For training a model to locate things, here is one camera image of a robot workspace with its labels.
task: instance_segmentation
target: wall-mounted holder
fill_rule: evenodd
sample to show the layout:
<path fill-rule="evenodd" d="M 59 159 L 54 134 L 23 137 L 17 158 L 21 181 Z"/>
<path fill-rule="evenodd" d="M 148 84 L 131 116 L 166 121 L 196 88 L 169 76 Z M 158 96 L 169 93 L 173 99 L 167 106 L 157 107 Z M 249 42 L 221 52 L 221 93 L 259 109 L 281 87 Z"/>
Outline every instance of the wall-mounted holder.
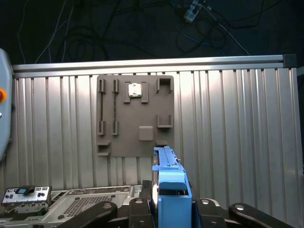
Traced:
<path fill-rule="evenodd" d="M 111 153 L 111 141 L 99 142 L 97 144 L 97 156 L 109 156 Z"/>
<path fill-rule="evenodd" d="M 97 156 L 151 157 L 156 145 L 173 146 L 173 88 L 172 76 L 100 75 Z"/>

